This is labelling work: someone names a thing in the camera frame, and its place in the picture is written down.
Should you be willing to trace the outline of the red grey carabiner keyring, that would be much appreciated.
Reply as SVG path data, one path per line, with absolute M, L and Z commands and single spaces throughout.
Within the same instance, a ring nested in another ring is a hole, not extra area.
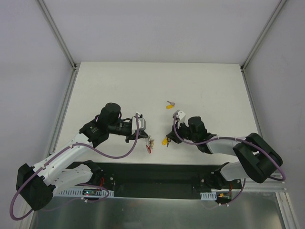
M 154 147 L 154 139 L 152 139 L 151 136 L 148 136 L 145 139 L 145 145 L 146 145 L 147 152 L 150 154 Z

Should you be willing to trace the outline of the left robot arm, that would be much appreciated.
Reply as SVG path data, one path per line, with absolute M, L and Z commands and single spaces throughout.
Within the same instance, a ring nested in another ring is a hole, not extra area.
M 38 211 L 44 208 L 60 191 L 81 183 L 91 186 L 101 181 L 101 169 L 92 161 L 81 163 L 75 169 L 68 166 L 89 150 L 106 158 L 123 159 L 131 154 L 129 150 L 122 156 L 111 156 L 97 150 L 110 135 L 124 136 L 126 143 L 147 139 L 146 121 L 142 114 L 136 113 L 131 118 L 121 118 L 121 108 L 116 103 L 107 103 L 100 114 L 86 123 L 75 137 L 61 150 L 46 159 L 29 166 L 23 164 L 17 173 L 16 191 L 31 207 Z

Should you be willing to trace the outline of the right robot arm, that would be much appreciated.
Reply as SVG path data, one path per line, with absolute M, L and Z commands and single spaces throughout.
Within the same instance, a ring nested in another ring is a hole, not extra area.
M 199 116 L 185 121 L 185 116 L 175 112 L 173 125 L 167 139 L 180 144 L 196 146 L 200 152 L 214 155 L 230 155 L 237 162 L 226 162 L 204 177 L 209 188 L 222 189 L 238 179 L 251 179 L 262 184 L 267 179 L 283 182 L 286 179 L 281 169 L 282 158 L 257 133 L 245 137 L 219 136 L 207 131 Z

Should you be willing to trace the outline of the key with yellow tag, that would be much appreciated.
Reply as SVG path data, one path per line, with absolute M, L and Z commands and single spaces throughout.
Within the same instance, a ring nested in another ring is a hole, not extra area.
M 171 142 L 171 139 L 169 139 L 169 138 L 166 137 L 166 138 L 162 141 L 162 145 L 168 147 L 170 142 Z
M 170 101 L 167 101 L 167 105 L 166 105 L 166 109 L 172 109 L 175 107 L 175 103 L 174 102 L 170 102 Z

